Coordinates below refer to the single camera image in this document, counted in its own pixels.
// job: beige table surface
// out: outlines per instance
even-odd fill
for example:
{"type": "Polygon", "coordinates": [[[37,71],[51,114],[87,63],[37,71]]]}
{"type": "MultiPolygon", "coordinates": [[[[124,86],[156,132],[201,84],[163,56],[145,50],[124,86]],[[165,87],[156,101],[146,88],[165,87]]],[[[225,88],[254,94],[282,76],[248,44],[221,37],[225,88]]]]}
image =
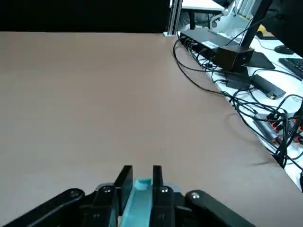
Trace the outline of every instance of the beige table surface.
{"type": "Polygon", "coordinates": [[[302,225],[302,193],[223,97],[184,77],[173,42],[0,33],[0,225],[129,164],[135,177],[162,165],[166,182],[202,189],[257,226],[302,225]]]}

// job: electronic device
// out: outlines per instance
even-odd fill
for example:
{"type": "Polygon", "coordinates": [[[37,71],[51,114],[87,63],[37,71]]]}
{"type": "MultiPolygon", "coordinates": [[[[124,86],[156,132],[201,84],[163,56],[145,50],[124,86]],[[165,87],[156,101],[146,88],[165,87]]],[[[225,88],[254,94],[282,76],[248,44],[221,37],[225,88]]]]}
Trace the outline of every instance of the electronic device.
{"type": "Polygon", "coordinates": [[[268,19],[262,21],[262,25],[292,51],[303,57],[303,33],[299,29],[302,20],[303,1],[271,1],[272,4],[266,13],[268,19]]]}
{"type": "Polygon", "coordinates": [[[294,52],[285,45],[276,46],[275,52],[289,55],[294,54],[294,52]]]}
{"type": "Polygon", "coordinates": [[[248,75],[248,70],[247,67],[240,67],[233,72],[226,72],[224,73],[225,78],[226,78],[226,86],[231,87],[240,91],[247,91],[250,88],[250,77],[248,75]]]}
{"type": "Polygon", "coordinates": [[[303,59],[302,58],[280,58],[279,62],[289,68],[301,80],[303,79],[303,59]]]}
{"type": "MultiPolygon", "coordinates": [[[[291,118],[294,116],[294,113],[288,113],[288,117],[291,118]]],[[[258,113],[255,115],[257,119],[263,119],[263,121],[254,120],[255,125],[259,128],[262,134],[267,138],[268,141],[275,143],[276,141],[281,140],[283,136],[283,127],[281,127],[281,122],[275,122],[279,125],[273,125],[270,119],[268,119],[268,114],[258,113]]],[[[294,125],[292,120],[288,121],[289,129],[294,125]]]]}
{"type": "Polygon", "coordinates": [[[242,65],[275,68],[263,53],[244,48],[208,28],[181,31],[180,41],[185,47],[190,46],[199,55],[211,59],[213,63],[228,71],[233,71],[242,65]]]}
{"type": "Polygon", "coordinates": [[[206,223],[254,227],[201,190],[183,196],[179,187],[163,182],[161,166],[153,166],[152,178],[135,182],[133,167],[124,166],[114,183],[100,184],[89,195],[77,188],[66,190],[4,227],[197,227],[206,223]]]}
{"type": "Polygon", "coordinates": [[[255,88],[262,91],[270,99],[279,99],[285,95],[285,91],[259,75],[252,76],[250,81],[255,88]]]}

